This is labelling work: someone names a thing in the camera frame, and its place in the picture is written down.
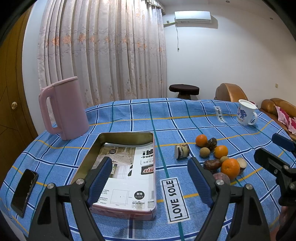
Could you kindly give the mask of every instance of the door knob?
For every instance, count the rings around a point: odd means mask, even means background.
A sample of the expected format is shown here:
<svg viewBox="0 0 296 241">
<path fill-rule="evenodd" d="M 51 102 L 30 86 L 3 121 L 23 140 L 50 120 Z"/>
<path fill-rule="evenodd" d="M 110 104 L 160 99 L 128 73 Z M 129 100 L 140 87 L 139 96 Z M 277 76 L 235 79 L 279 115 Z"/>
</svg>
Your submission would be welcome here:
<svg viewBox="0 0 296 241">
<path fill-rule="evenodd" d="M 17 108 L 17 102 L 12 102 L 11 109 L 15 110 Z"/>
</svg>

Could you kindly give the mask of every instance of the white mug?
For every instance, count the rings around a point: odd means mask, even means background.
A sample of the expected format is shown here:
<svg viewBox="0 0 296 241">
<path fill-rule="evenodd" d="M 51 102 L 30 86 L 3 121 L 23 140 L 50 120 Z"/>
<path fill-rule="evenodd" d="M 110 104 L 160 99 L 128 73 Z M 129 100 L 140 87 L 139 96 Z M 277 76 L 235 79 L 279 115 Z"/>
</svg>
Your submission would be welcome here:
<svg viewBox="0 0 296 241">
<path fill-rule="evenodd" d="M 254 125 L 257 122 L 258 116 L 255 110 L 258 109 L 252 102 L 247 100 L 239 100 L 239 107 L 237 109 L 238 123 L 247 126 Z"/>
</svg>

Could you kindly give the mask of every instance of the tangerine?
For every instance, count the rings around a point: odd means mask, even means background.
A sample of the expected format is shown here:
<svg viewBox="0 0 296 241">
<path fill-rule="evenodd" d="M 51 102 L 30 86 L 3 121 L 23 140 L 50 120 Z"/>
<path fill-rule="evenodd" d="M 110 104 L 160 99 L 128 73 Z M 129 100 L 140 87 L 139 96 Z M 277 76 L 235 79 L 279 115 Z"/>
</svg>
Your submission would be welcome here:
<svg viewBox="0 0 296 241">
<path fill-rule="evenodd" d="M 224 145 L 217 146 L 214 149 L 214 156 L 217 157 L 218 159 L 220 159 L 223 156 L 227 156 L 227 155 L 228 155 L 228 149 Z"/>
<path fill-rule="evenodd" d="M 201 134 L 201 135 L 197 136 L 196 139 L 195 139 L 195 143 L 199 147 L 205 147 L 205 145 L 207 144 L 206 135 Z"/>
<path fill-rule="evenodd" d="M 222 163 L 221 172 L 226 174 L 230 180 L 235 179 L 240 171 L 239 163 L 234 158 L 229 158 Z"/>
</svg>

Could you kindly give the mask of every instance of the black smartphone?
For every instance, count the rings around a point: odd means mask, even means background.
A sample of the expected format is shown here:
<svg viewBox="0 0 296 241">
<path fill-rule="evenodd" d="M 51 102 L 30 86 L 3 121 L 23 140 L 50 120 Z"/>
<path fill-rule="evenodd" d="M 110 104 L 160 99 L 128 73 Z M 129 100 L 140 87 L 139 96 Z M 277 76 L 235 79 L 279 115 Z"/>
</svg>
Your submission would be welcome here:
<svg viewBox="0 0 296 241">
<path fill-rule="evenodd" d="M 26 169 L 17 185 L 10 206 L 21 217 L 24 217 L 29 197 L 38 179 L 38 173 Z"/>
</svg>

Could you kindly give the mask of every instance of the air conditioner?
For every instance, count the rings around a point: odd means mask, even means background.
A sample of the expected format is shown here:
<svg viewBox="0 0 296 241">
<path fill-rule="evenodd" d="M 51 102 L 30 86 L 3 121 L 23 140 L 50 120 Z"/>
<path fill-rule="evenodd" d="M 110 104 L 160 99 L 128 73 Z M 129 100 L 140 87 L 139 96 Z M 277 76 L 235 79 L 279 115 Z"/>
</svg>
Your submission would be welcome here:
<svg viewBox="0 0 296 241">
<path fill-rule="evenodd" d="M 212 23 L 211 14 L 207 11 L 175 12 L 176 23 Z"/>
</svg>

